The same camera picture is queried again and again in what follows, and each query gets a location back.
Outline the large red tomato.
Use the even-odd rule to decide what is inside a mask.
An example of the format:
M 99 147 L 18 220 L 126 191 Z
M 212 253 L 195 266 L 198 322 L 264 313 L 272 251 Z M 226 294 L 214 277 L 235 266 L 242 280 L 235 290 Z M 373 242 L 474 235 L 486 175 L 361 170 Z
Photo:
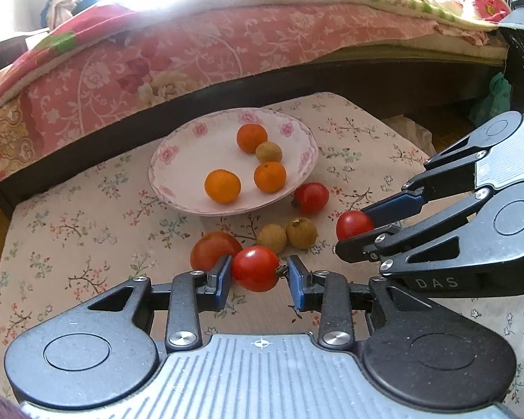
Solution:
M 211 271 L 221 256 L 234 257 L 242 250 L 242 245 L 233 236 L 225 232 L 211 232 L 194 245 L 190 265 L 193 271 Z

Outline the floral table cloth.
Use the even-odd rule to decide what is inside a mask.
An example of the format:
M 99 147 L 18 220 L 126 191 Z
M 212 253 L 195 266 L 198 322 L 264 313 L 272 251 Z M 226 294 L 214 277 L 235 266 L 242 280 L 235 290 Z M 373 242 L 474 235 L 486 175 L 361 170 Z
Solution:
M 311 271 L 330 268 L 362 284 L 375 264 L 349 265 L 335 256 L 335 224 L 344 210 L 359 209 L 398 192 L 422 171 L 426 151 L 341 96 L 316 94 L 268 106 L 310 127 L 319 145 L 309 181 L 328 187 L 327 207 L 316 216 L 318 239 L 308 252 L 293 253 Z M 290 199 L 252 214 L 201 219 L 171 210 L 152 192 L 147 177 L 154 141 L 110 159 L 38 195 L 15 210 L 0 263 L 0 395 L 16 402 L 4 375 L 3 357 L 20 333 L 136 275 L 153 284 L 190 270 L 189 256 L 205 234 L 222 231 L 243 247 L 267 224 L 285 227 L 298 216 Z M 518 361 L 505 404 L 524 416 L 524 296 L 442 300 L 462 315 L 498 332 Z M 223 310 L 201 314 L 204 337 L 214 333 L 314 332 L 315 312 L 292 308 L 287 283 L 266 293 L 235 287 Z

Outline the dark wooden bed frame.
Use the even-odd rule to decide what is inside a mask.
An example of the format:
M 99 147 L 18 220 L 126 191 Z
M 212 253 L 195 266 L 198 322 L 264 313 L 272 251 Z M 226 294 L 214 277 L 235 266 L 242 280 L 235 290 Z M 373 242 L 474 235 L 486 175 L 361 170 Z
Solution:
M 23 200 L 210 112 L 330 92 L 384 119 L 484 96 L 503 69 L 455 61 L 333 61 L 212 85 L 128 116 L 13 174 L 0 182 L 0 208 L 11 214 Z

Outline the large orange mandarin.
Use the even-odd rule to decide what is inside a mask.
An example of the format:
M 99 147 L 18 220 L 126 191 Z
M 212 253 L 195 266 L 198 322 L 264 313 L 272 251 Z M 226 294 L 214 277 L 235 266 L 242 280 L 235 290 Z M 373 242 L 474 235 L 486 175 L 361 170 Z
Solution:
M 207 196 L 219 204 L 233 203 L 241 192 L 241 181 L 237 175 L 226 169 L 211 171 L 204 181 Z

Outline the white floral plate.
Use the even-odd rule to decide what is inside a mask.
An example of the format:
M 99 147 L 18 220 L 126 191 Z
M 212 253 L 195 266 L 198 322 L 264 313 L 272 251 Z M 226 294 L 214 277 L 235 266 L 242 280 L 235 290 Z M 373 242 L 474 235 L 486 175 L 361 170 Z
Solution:
M 236 142 L 239 128 L 262 126 L 269 140 L 282 151 L 287 172 L 285 185 L 267 194 L 254 182 L 258 160 L 243 152 Z M 263 108 L 238 108 L 208 113 L 169 133 L 152 154 L 149 184 L 169 207 L 196 216 L 233 216 L 260 209 L 281 200 L 301 185 L 318 160 L 312 131 L 299 119 Z M 219 204 L 204 190 L 204 180 L 216 169 L 238 176 L 241 192 L 230 204 Z

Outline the small red cherry tomato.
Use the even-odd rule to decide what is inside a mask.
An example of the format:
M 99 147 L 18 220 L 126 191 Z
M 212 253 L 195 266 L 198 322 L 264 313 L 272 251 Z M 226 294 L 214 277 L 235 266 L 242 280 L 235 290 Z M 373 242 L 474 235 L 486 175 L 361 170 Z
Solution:
M 233 260 L 232 276 L 242 288 L 252 292 L 266 292 L 278 282 L 280 266 L 277 255 L 264 246 L 251 246 L 240 251 Z

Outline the brown longan with stem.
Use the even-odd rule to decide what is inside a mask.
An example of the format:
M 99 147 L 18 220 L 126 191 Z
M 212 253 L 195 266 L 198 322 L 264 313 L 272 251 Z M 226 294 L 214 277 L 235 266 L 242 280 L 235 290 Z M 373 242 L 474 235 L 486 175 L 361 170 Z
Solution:
M 306 218 L 291 220 L 287 225 L 286 234 L 290 245 L 302 250 L 309 249 L 318 237 L 315 224 Z

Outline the pink floral bedspread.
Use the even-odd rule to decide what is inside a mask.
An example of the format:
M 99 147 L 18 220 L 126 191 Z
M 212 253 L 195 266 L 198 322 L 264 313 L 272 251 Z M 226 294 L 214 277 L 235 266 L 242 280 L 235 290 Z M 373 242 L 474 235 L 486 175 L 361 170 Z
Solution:
M 0 79 L 0 181 L 136 112 L 362 44 L 507 56 L 494 33 L 356 4 L 216 9 L 151 24 L 140 13 L 95 8 Z

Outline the small orange mandarin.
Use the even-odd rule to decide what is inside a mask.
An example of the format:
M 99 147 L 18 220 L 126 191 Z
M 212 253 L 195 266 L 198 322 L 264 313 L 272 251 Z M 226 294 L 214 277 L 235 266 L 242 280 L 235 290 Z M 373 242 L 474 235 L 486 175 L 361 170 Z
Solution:
M 260 164 L 254 171 L 254 183 L 264 193 L 272 194 L 282 189 L 287 180 L 283 164 L 271 161 Z

